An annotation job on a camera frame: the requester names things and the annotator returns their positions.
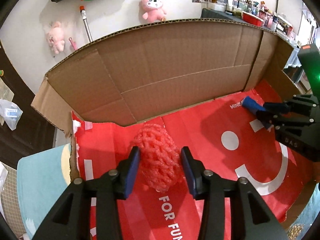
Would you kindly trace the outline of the red mesh bath sponge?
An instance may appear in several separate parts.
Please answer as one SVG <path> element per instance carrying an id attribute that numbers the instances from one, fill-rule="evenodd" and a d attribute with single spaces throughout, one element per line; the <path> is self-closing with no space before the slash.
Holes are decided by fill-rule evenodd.
<path id="1" fill-rule="evenodd" d="M 140 173 L 157 192 L 167 192 L 183 180 L 181 150 L 167 130 L 158 124 L 144 124 L 131 141 L 140 150 Z"/>

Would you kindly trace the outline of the teal star blanket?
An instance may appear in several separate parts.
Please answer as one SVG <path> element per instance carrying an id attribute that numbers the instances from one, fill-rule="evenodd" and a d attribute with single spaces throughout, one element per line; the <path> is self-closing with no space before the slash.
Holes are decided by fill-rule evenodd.
<path id="1" fill-rule="evenodd" d="M 49 210 L 71 183 L 70 155 L 71 145 L 66 144 L 18 161 L 18 204 L 29 238 L 33 238 Z"/>

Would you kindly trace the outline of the side table grey cloth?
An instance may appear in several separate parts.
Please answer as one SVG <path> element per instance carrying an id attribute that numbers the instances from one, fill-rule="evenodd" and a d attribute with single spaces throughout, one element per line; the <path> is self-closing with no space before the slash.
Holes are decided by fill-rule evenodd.
<path id="1" fill-rule="evenodd" d="M 256 27 L 256 25 L 247 23 L 246 21 L 244 21 L 238 17 L 232 16 L 226 12 L 216 11 L 216 10 L 207 9 L 207 8 L 202 9 L 200 18 L 213 18 L 213 19 L 219 19 L 219 20 L 227 20 L 227 21 L 232 21 L 235 23 L 245 24 L 250 27 Z M 276 33 L 275 31 L 272 31 L 271 29 L 268 29 L 265 26 L 258 27 L 258 28 L 262 29 L 263 31 L 267 31 L 269 33 L 272 33 L 272 34 L 279 36 L 280 38 L 282 38 L 285 42 L 287 42 L 293 48 L 293 52 L 289 56 L 289 59 L 287 60 L 284 68 L 289 68 L 289 67 L 300 68 L 302 66 L 302 64 L 300 63 L 299 58 L 298 58 L 298 52 L 299 52 L 300 48 L 298 48 L 297 46 L 293 46 L 289 42 L 289 39 L 285 38 L 284 35 L 280 35 L 280 33 Z"/>

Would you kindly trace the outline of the cardboard box red lining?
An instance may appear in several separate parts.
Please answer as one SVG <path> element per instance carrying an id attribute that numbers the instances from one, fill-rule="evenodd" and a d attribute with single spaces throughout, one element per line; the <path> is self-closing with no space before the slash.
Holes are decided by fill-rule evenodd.
<path id="1" fill-rule="evenodd" d="M 60 61 L 31 105 L 71 138 L 71 183 L 117 168 L 144 124 L 158 124 L 206 169 L 247 178 L 283 227 L 307 207 L 298 200 L 318 183 L 319 161 L 276 141 L 274 126 L 267 130 L 241 102 L 249 96 L 264 107 L 302 95 L 284 72 L 292 52 L 275 34 L 227 20 L 145 24 Z M 123 239 L 199 239 L 204 201 L 185 175 L 157 192 L 139 162 L 131 194 L 117 205 Z"/>

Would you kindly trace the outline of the red basin on table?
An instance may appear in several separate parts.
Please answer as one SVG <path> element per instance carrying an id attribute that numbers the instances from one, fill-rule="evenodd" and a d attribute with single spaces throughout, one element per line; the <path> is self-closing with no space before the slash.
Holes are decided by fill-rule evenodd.
<path id="1" fill-rule="evenodd" d="M 245 11 L 242 12 L 242 19 L 257 27 L 262 27 L 264 25 L 264 21 L 261 18 Z"/>

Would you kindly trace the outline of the plastic bag on door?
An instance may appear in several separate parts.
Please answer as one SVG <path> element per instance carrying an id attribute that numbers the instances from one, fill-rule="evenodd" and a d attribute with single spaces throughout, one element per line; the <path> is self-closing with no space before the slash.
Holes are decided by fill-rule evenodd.
<path id="1" fill-rule="evenodd" d="M 7 126 L 14 131 L 17 123 L 23 114 L 23 111 L 15 103 L 1 99 L 1 117 L 4 119 Z"/>

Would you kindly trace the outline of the pink fox plush on wall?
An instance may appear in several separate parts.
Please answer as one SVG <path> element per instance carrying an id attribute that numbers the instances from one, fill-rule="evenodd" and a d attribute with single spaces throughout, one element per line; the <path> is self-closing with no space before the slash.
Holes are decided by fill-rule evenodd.
<path id="1" fill-rule="evenodd" d="M 140 7 L 143 9 L 142 18 L 148 23 L 166 20 L 167 13 L 161 0 L 140 0 Z"/>

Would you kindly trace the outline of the pink pig plush on wall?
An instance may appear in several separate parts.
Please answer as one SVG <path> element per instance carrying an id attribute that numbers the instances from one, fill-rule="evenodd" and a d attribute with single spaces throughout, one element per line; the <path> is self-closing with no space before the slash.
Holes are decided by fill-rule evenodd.
<path id="1" fill-rule="evenodd" d="M 47 33 L 46 38 L 50 48 L 56 55 L 64 51 L 65 33 L 59 21 L 53 23 L 50 31 Z"/>

